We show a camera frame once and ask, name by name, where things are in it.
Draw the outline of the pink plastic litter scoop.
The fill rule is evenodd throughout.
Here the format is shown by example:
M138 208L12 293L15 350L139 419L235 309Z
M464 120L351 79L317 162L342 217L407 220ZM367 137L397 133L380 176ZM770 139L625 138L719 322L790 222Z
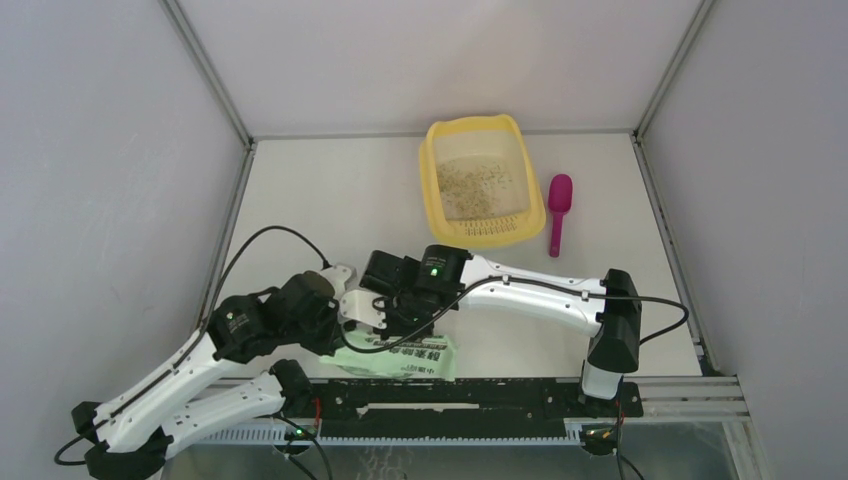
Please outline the pink plastic litter scoop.
M573 198L573 180L567 174L557 174L550 182L548 190L548 210L552 219L549 256L557 258L562 245L563 222L571 210Z

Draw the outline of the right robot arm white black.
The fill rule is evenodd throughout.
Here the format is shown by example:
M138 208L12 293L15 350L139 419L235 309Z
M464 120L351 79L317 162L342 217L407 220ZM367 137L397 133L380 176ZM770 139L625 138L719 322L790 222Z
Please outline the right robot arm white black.
M340 312L386 337L416 339L447 312L473 308L551 321L587 337L577 393L589 415L613 408L624 375L639 368L643 302L631 276L617 269L602 278L573 278L439 244L419 260L375 250L358 286L342 296Z

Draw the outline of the green cat litter bag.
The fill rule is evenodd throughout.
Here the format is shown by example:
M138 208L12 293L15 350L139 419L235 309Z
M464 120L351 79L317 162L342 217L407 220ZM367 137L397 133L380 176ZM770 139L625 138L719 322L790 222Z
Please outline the green cat litter bag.
M437 335L404 342L390 350L373 354L357 353L342 346L333 356L321 356L319 362L361 377L431 377L454 381L457 373L456 354L456 344L447 336Z

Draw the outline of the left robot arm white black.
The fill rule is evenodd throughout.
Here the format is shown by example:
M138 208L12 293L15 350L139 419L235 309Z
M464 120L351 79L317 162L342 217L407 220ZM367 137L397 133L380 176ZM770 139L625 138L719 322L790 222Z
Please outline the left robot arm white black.
M196 396L282 345L330 353L340 300L354 278L353 268L335 265L297 274L281 287L228 297L205 331L193 332L138 384L108 402L80 403L72 419L77 434L92 444L83 460L89 475L148 479L218 431L257 417L309 412L315 403L312 385L295 360L279 360L221 393Z

